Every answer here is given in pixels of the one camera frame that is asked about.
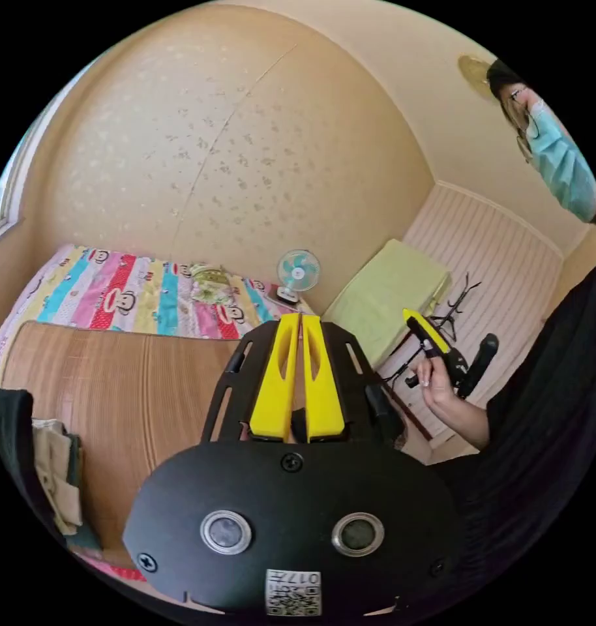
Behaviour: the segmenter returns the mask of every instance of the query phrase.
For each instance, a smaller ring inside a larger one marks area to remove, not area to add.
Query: sticker
[[[320,572],[269,569],[265,574],[265,608],[268,615],[322,615]]]

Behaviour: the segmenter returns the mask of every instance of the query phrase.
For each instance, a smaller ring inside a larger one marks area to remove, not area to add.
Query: colorful striped bedsheet
[[[0,379],[22,324],[204,339],[239,339],[295,310],[268,298],[275,285],[223,269],[63,246],[26,286],[0,328]]]

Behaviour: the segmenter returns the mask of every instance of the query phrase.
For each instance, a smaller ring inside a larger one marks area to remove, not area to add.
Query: black metal plate
[[[303,457],[300,471],[282,469],[289,452]],[[254,538],[245,552],[225,556],[204,545],[201,521],[218,509],[250,523]],[[362,558],[331,544],[335,523],[354,511],[385,526],[383,544]],[[216,442],[153,472],[123,539],[133,560],[146,553],[156,562],[146,574],[153,587],[180,601],[187,592],[206,606],[264,615],[267,569],[318,571],[323,615],[356,615],[438,584],[458,553],[460,526],[434,472],[382,445]]]

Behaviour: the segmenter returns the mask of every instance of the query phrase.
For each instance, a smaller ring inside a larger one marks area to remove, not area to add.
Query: face mask
[[[544,102],[536,102],[530,115],[535,121],[526,131],[531,165],[564,209],[582,222],[591,222],[596,213],[596,181],[587,161]]]

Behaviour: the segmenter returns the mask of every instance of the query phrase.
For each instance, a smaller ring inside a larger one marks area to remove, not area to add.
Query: blue fan blade
[[[311,272],[312,276],[315,276],[318,273],[318,268],[312,263],[307,263],[306,265],[303,265],[303,269],[307,273]]]

